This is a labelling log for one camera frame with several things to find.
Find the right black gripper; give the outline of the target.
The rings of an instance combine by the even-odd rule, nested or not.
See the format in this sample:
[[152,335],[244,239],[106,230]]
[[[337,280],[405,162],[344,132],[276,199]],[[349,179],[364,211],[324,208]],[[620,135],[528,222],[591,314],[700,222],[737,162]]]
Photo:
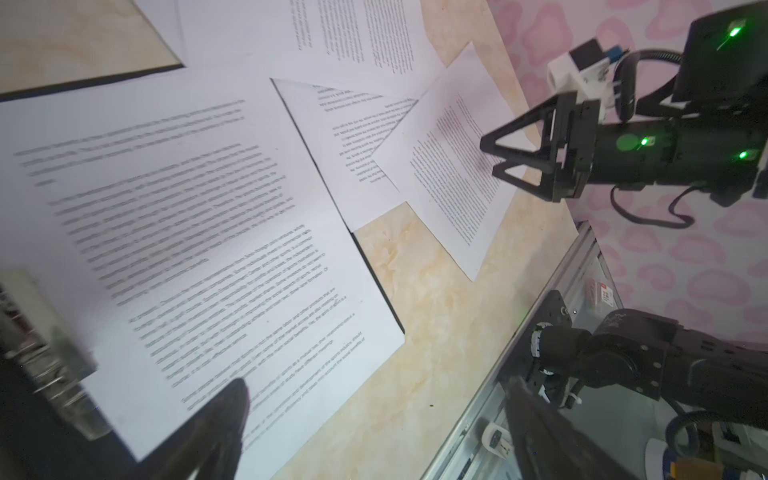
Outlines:
[[[576,92],[554,95],[485,134],[480,150],[503,159],[492,175],[544,201],[580,198],[592,172],[601,103],[576,100]],[[552,145],[556,153],[564,151],[562,164],[551,160]],[[518,166],[538,170],[540,183],[509,173]]]

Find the red white label box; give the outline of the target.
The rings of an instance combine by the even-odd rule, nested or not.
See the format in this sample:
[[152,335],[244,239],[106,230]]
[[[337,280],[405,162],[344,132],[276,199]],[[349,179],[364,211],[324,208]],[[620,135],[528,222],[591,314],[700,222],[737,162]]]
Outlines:
[[597,316],[604,317],[617,309],[613,289],[596,279],[588,279],[585,286],[589,309]]

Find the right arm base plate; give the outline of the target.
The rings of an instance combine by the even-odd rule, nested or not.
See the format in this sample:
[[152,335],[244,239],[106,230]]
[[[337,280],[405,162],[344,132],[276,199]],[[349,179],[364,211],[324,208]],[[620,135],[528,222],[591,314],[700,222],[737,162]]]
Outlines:
[[572,341],[565,339],[572,325],[561,293],[549,290],[501,367],[497,379],[504,390],[511,380],[521,378],[533,393],[560,406],[569,386],[563,364],[573,356]]

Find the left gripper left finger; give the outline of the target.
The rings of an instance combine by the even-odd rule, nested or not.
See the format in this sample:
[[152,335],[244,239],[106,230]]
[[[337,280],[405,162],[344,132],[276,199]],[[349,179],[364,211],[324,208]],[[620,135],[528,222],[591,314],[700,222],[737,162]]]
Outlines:
[[130,479],[233,479],[243,449],[250,397],[232,380],[129,473]]

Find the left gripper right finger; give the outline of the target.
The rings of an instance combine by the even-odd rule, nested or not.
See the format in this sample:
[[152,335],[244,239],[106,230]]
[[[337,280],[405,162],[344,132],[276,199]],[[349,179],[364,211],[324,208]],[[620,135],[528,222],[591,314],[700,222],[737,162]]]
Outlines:
[[556,407],[511,378],[504,387],[505,413],[521,477],[537,480],[632,479],[634,475],[604,452]]

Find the text paper sheet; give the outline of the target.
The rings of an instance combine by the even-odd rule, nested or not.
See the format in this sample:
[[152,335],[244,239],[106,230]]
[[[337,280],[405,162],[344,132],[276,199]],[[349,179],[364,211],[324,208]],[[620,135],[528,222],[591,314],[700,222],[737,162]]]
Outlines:
[[350,231],[403,203],[373,154],[415,99],[289,80],[275,86]]

